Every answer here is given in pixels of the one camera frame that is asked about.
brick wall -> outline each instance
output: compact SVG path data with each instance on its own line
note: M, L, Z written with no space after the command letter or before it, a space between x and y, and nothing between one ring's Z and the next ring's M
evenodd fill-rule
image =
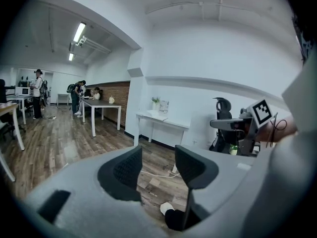
M95 87L99 87L103 91L101 100L109 101L109 97L113 96L114 103L122 105L120 124L125 127L130 81L88 85L86 89L93 90ZM104 116L117 122L118 109L104 109Z

table leg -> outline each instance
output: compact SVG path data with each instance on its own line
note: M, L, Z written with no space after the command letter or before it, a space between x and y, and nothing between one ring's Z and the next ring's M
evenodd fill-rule
M16 109L13 110L13 122L14 122L14 128L15 128L15 132L16 132L16 137L18 138L20 148L23 151L25 149L25 147L24 147L24 144L23 144L23 141L22 141L22 138L21 138L20 130L19 130L18 119L16 117Z
M93 131L93 137L96 136L96 131L95 131L95 107L91 107L91 129Z
M183 130L183 132L182 132L182 138L181 138L181 140L180 140L180 144L182 145L182 144L184 144L184 134L185 134L185 131ZM176 167L176 163L174 164L174 167L173 167L173 170L172 170L172 173L174 174L174 173L176 173L177 172L177 167Z
M181 145L184 144L184 133L185 133L185 131L183 130L182 139L180 140L180 144L181 144Z
M139 131L140 131L140 118L137 117L137 126L135 128L135 134L134 134L134 146L137 146L139 144Z
M14 177L13 173L11 172L8 164L6 163L4 156L2 155L1 150L0 150L0 162L5 170L6 174L9 176L10 180L15 181L15 177Z
M151 143L151 142L152 142L153 130L154 130L154 122L152 123L151 134L150 134L150 136L149 136L149 143Z
M24 110L24 100L22 100L22 116L23 116L23 124L26 125L25 110Z
M83 122L85 122L85 103L83 103Z
M176 173L177 172L177 167L176 167L176 163L174 164L174 167L173 167L173 170L172 170L172 173Z
M121 107L118 108L117 130L120 130Z

fluorescent light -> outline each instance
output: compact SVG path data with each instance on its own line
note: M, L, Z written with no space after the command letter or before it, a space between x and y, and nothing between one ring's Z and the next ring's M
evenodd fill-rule
M86 26L86 24L83 23L83 22L81 22L81 23L79 24L78 29L77 29L77 32L76 32L75 37L74 37L74 42L78 42L78 40L79 40L79 38L80 38L80 36L81 36L81 34L82 34L82 32L83 32L85 26Z

potted plant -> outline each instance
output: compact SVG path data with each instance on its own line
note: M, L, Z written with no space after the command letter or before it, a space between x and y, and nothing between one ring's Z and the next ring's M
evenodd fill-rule
M152 100L152 110L156 110L156 111L159 111L159 97L152 97L151 98Z
M237 155L238 148L239 146L237 145L230 145L229 153L231 155Z

white table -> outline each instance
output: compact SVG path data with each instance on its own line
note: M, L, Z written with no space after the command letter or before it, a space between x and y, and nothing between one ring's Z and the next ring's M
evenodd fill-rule
M69 104L69 93L67 93L67 94L65 94L65 93L58 93L58 94L57 94L57 101L56 101L57 106L58 106L58 98L59 98L59 96L61 96L61 97L67 97L67 105Z
M95 108L101 108L101 120L104 119L104 109L105 108L115 108L118 109L118 119L117 119L117 130L120 130L120 119L121 119L121 105L110 104L108 101L102 100L82 100L83 104L83 122L85 122L85 104L91 107L91 127L93 131L93 137L96 136L95 131Z
M33 95L20 95L20 96L15 96L15 95L9 95L6 97L7 101L22 101L22 115L23 115L23 124L26 125L26 120L25 120L25 107L24 107L24 100L32 99Z
M150 118L145 116L146 112L138 112L136 113L137 116L137 129L135 131L134 134L134 146L137 146L139 144L139 132L140 132L140 119L144 119L144 120L148 120L152 123L152 130L151 130L151 134L149 136L149 142L152 142L152 136L153 136L153 130L154 130L154 123L158 123L158 124L162 124L164 126L167 127L171 127L171 128L175 128L175 129L179 129L182 131L182 137L180 140L180 144L184 144L184 134L186 131L188 131L189 127L190 127L190 122L183 122L183 121L178 121L177 119L170 119L167 118L164 121L158 120L158 119L154 119L154 118ZM176 165L174 164L174 168L172 170L172 173L176 173L177 168Z
M20 134L20 130L19 130L19 124L18 124L18 119L16 116L16 109L18 107L18 104L13 104L11 106L5 107L5 108L1 108L0 109L0 117L3 116L6 113L9 113L11 111L13 111L13 123L14 123L14 128L15 128L15 132L16 132L16 137L18 138L18 142L20 145L21 150L23 151L25 149L22 138L21 138L21 134ZM15 181L15 177L13 175L13 173L11 172L11 170L9 169L9 166L7 165L2 152L0 150L0 162L5 170L5 172L7 173L7 175L9 176L9 178L11 179L11 181Z

